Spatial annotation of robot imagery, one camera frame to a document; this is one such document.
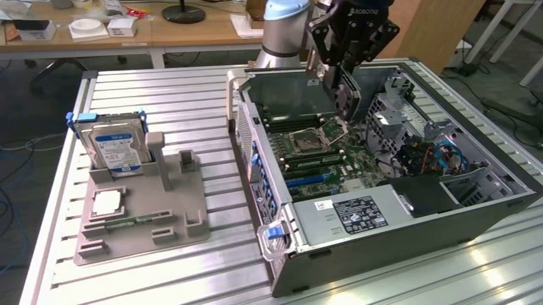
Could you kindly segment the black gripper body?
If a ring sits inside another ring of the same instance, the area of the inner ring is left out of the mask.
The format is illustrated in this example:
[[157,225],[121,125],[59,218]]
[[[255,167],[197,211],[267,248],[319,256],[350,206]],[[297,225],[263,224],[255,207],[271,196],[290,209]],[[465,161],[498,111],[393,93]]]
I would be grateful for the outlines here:
[[366,22],[389,20],[389,1],[333,1],[330,7],[331,28],[339,45],[341,66],[346,69],[349,34]]

